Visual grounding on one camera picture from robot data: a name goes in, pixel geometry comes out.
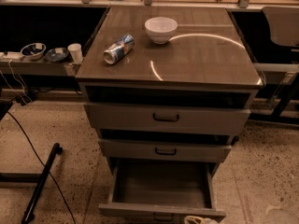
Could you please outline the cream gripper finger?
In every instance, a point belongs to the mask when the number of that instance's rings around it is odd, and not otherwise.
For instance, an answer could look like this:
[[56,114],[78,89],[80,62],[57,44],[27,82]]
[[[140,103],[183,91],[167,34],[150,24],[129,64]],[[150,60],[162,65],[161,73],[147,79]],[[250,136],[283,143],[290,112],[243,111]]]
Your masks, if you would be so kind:
[[208,217],[186,216],[184,224],[219,224],[216,220]]

